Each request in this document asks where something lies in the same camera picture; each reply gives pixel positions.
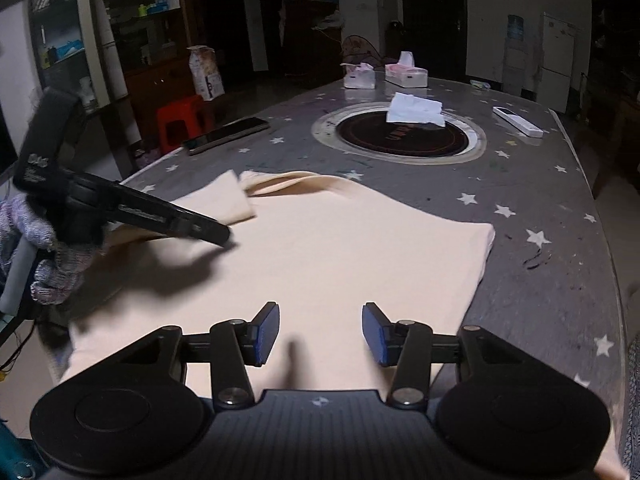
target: refrigerator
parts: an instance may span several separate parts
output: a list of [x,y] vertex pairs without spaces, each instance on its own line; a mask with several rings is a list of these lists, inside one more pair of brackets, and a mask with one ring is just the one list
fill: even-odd
[[571,23],[547,13],[542,16],[542,63],[536,101],[562,113],[566,111],[569,97],[576,31]]

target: star-patterned tablecloth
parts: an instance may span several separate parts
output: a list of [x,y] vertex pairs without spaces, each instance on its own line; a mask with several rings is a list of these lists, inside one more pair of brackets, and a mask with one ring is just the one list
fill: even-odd
[[[487,137],[484,154],[461,164],[411,166],[346,154],[312,137],[311,126],[321,116],[356,103],[391,101],[396,91],[441,101],[445,111],[479,125]],[[544,130],[544,137],[523,136],[493,113],[496,105],[511,107]],[[335,82],[257,116],[271,128],[195,156],[174,152],[127,185],[174,200],[229,169],[238,174],[305,170],[359,181],[444,218],[490,222],[496,238],[465,322],[481,325],[590,388],[606,402],[614,421],[621,420],[624,341],[618,286],[590,189],[548,110],[457,82],[431,79],[428,89],[401,89],[379,78],[375,90],[344,89]],[[454,382],[447,365],[433,395]]]

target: white remote control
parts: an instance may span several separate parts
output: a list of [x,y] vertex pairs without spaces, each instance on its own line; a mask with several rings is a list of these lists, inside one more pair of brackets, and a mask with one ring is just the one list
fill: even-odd
[[528,137],[540,138],[543,135],[543,131],[535,124],[531,124],[524,117],[520,117],[518,114],[512,112],[508,108],[502,108],[494,106],[494,114],[502,117],[509,124],[512,124],[519,129],[523,134]]

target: red plastic stool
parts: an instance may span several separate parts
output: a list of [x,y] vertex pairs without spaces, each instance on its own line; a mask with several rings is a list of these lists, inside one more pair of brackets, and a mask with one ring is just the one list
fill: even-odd
[[185,97],[156,110],[160,131],[160,151],[163,155],[180,147],[183,140],[210,132],[214,120],[199,95]]

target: glove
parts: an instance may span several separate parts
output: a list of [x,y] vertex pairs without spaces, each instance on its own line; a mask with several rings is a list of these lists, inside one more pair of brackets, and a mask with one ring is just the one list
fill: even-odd
[[39,249],[53,252],[36,268],[31,297],[40,304],[63,303],[82,285],[82,273],[88,269],[99,248],[91,245],[68,246],[59,242],[53,226],[37,215],[30,199],[23,194],[0,203],[0,285],[4,286],[20,238]]

